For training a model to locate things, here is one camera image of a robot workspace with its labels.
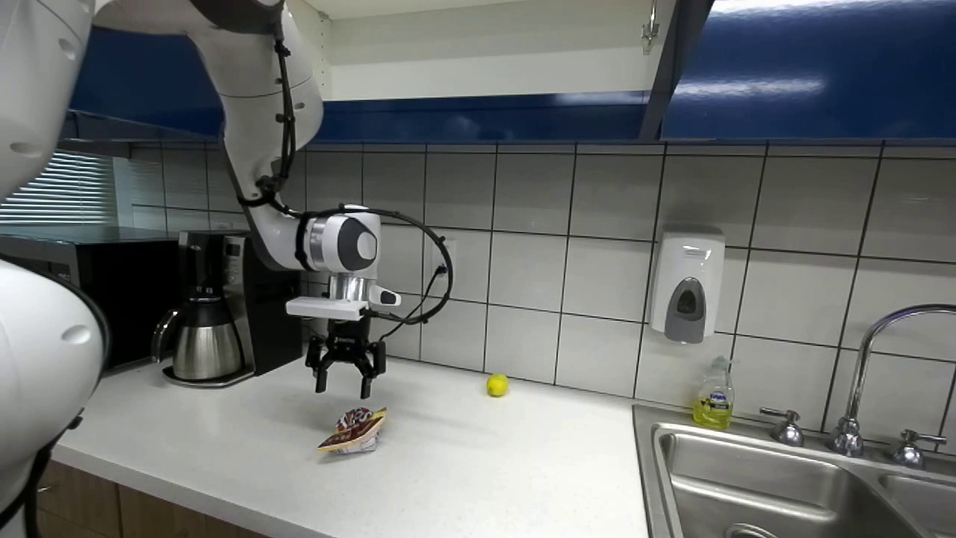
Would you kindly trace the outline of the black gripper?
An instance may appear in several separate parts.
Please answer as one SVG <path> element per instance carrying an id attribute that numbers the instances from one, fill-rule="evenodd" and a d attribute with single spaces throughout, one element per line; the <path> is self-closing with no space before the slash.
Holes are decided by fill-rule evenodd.
<path id="1" fill-rule="evenodd" d="M 329 368 L 349 362 L 362 375 L 359 397 L 368 400 L 374 380 L 386 372 L 386 344 L 371 339 L 371 320 L 331 320 L 319 339 L 308 344 L 304 366 L 313 372 L 317 391 L 325 391 Z"/>

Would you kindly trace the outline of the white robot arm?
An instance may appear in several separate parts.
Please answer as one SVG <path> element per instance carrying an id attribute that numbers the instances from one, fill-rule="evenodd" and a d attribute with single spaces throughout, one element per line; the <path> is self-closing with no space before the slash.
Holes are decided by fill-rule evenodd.
<path id="1" fill-rule="evenodd" d="M 105 108 L 128 124 L 211 136 L 235 197 L 278 270 L 362 275 L 377 241 L 359 217 L 299 217 L 280 205 L 292 160 L 323 127 L 323 85 L 287 0 L 0 0 L 0 196 L 41 175 L 75 93 L 90 36 L 184 40 L 184 70 L 165 63 L 144 102 Z M 50 448 L 92 397 L 108 326 L 78 291 L 0 264 L 0 532 L 30 535 L 30 499 Z"/>

